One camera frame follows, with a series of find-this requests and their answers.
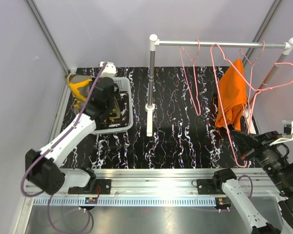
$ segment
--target marble pattern surface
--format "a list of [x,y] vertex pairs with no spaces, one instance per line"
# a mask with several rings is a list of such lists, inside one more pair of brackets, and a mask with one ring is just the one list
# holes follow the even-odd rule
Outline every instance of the marble pattern surface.
[[[217,67],[221,78],[227,67]],[[96,76],[98,68],[77,74]],[[193,68],[186,73],[195,95]],[[217,90],[212,67],[196,67],[202,114],[196,116],[181,67],[157,67],[154,77],[154,137],[146,136],[146,67],[118,68],[117,77],[130,80],[134,124],[125,133],[88,135],[63,163],[64,168],[233,168],[236,167],[225,128],[215,127]],[[62,129],[75,115],[69,98]]]

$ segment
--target reflective metal surface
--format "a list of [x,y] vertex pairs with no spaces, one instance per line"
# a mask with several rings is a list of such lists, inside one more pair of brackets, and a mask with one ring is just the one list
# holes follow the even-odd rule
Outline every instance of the reflective metal surface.
[[[253,204],[275,227],[282,220],[272,197],[255,197]],[[76,210],[59,220],[68,206],[52,206],[51,218],[62,231],[74,233],[82,229],[87,215]],[[46,206],[33,206],[27,234],[56,234],[48,223]],[[244,234],[246,227],[237,211],[218,213],[211,207],[96,207],[91,210],[88,234]]]

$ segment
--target orange garment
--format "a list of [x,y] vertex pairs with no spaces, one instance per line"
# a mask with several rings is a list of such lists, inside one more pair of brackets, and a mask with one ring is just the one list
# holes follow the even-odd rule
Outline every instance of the orange garment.
[[[233,63],[238,71],[245,77],[241,59]],[[230,66],[219,83],[220,97],[223,102],[225,118],[227,124],[233,124],[235,130],[241,130],[240,118],[243,113],[243,106],[247,103],[246,83],[236,70]],[[218,97],[218,115],[215,125],[224,127],[225,121],[221,111]]]

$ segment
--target white wall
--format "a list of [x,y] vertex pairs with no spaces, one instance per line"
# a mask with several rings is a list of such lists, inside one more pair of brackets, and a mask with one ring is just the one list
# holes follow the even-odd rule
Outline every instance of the white wall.
[[[273,0],[35,0],[70,68],[100,61],[148,66],[149,36],[252,41]],[[236,59],[237,49],[227,48]],[[227,65],[215,53],[217,65]],[[180,66],[178,47],[160,47],[155,65]],[[202,48],[197,65],[211,65]]]
[[0,0],[0,234],[11,233],[24,156],[47,141],[63,76],[25,1]]
[[[283,1],[273,17],[262,40],[266,42],[285,42],[293,37],[293,1]],[[254,67],[254,87],[258,88],[268,71],[276,62],[282,50],[267,49]],[[293,51],[286,61],[293,63]],[[280,67],[269,86],[287,83],[293,79],[293,68]],[[277,130],[282,132],[282,120],[293,119],[293,84],[280,89],[268,90],[258,96],[254,115],[262,133]],[[290,148],[290,161],[293,161],[293,142],[287,144]]]

